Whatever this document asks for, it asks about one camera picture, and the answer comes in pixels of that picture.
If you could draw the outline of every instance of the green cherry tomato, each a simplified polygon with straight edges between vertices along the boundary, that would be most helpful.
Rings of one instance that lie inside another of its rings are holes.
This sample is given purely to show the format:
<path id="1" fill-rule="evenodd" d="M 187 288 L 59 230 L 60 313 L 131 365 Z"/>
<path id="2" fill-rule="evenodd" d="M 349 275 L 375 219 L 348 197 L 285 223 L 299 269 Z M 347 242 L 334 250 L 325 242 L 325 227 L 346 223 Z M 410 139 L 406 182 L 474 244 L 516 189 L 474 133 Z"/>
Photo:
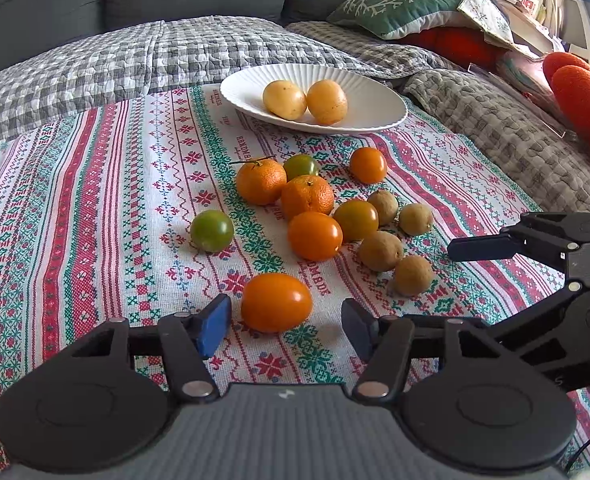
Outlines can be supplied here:
<path id="1" fill-rule="evenodd" d="M 191 240 L 199 250 L 207 253 L 218 253 L 226 249 L 234 234 L 235 229 L 230 218 L 215 209 L 201 212 L 191 222 Z"/>
<path id="2" fill-rule="evenodd" d="M 300 153 L 291 156 L 284 163 L 284 171 L 286 171 L 286 181 L 290 181 L 296 176 L 319 175 L 319 164 L 310 155 Z"/>

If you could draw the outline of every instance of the patterned tablecloth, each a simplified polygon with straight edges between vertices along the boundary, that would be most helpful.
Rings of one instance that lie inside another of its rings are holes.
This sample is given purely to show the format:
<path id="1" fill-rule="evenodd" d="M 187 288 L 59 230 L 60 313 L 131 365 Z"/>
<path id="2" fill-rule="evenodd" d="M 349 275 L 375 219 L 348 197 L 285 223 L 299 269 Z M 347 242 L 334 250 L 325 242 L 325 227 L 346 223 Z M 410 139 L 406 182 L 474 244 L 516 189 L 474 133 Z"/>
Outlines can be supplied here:
<path id="1" fill-rule="evenodd" d="M 108 317 L 150 325 L 200 310 L 219 292 L 233 300 L 233 323 L 208 367 L 226 388 L 230 381 L 351 386 L 363 364 L 341 330 L 340 306 L 349 296 L 378 315 L 472 314 L 496 322 L 559 288 L 557 272 L 526 258 L 448 259 L 451 238 L 496 233 L 536 205 L 468 139 L 407 104 L 404 124 L 382 134 L 315 137 L 236 113 L 217 86 L 194 87 L 107 105 L 0 144 L 0 393 Z M 430 233 L 406 240 L 408 253 L 426 256 L 438 275 L 417 298 L 390 295 L 390 275 L 360 266 L 357 244 L 324 263 L 298 261 L 280 207 L 249 206 L 235 192 L 231 160 L 284 161 L 306 152 L 320 162 L 338 202 L 365 198 L 377 186 L 355 182 L 347 163 L 366 145 L 387 158 L 387 189 L 435 212 Z M 212 255 L 198 254 L 187 234 L 195 214 L 208 208 L 224 210 L 236 230 L 232 245 Z M 240 322 L 243 286 L 261 272 L 287 272 L 310 287 L 307 322 L 279 336 Z M 411 379 L 434 366 L 418 362 Z M 137 367 L 163 385 L 158 358 Z M 590 435 L 590 397 L 572 397 L 576 448 Z M 586 456 L 590 461 L 590 451 Z"/>

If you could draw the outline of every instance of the paper plate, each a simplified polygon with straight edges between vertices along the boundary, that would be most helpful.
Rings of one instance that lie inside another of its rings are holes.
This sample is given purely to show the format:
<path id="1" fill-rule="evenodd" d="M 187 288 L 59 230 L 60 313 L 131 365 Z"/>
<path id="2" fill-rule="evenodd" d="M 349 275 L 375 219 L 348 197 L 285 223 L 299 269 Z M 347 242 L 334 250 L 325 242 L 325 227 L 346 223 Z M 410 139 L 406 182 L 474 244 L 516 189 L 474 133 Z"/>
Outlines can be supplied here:
<path id="1" fill-rule="evenodd" d="M 320 126 L 306 111 L 297 121 L 287 121 L 270 113 L 262 102 L 262 93 L 272 81 L 292 81 L 304 92 L 320 79 L 332 79 L 342 87 L 348 99 L 346 117 L 333 126 Z M 281 63 L 254 66 L 229 75 L 220 92 L 235 108 L 279 126 L 323 135 L 350 135 L 377 132 L 396 126 L 406 119 L 403 99 L 387 86 L 367 77 L 330 66 Z"/>

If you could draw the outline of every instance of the yellow fruit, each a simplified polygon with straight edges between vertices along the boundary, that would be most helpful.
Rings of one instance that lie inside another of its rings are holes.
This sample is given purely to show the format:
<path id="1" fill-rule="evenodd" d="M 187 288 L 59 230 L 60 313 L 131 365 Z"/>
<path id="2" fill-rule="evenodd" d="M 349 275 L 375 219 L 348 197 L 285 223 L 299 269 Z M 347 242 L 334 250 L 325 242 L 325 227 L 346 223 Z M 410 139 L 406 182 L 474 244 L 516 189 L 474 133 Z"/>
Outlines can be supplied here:
<path id="1" fill-rule="evenodd" d="M 413 254 L 402 258 L 395 266 L 393 288 L 403 296 L 417 296 L 428 290 L 434 279 L 431 264 Z"/>
<path id="2" fill-rule="evenodd" d="M 333 218 L 342 228 L 344 242 L 361 240 L 377 231 L 379 221 L 373 204 L 365 200 L 348 200 L 333 213 Z"/>
<path id="3" fill-rule="evenodd" d="M 296 121 L 306 111 L 306 96 L 291 81 L 268 83 L 262 94 L 262 101 L 270 113 L 287 121 Z"/>
<path id="4" fill-rule="evenodd" d="M 402 240 L 385 231 L 376 231 L 366 236 L 357 250 L 361 263 L 375 272 L 386 272 L 395 268 L 404 257 Z"/>
<path id="5" fill-rule="evenodd" d="M 399 212 L 397 226 L 409 236 L 427 233 L 433 227 L 433 212 L 424 204 L 408 204 Z"/>
<path id="6" fill-rule="evenodd" d="M 397 216 L 397 211 L 399 211 L 397 197 L 385 189 L 377 189 L 368 198 L 368 202 L 373 204 L 375 209 L 377 209 L 380 227 L 390 224 Z"/>
<path id="7" fill-rule="evenodd" d="M 344 90 L 330 79 L 322 79 L 311 86 L 306 102 L 315 120 L 325 126 L 338 123 L 348 113 L 348 100 Z"/>

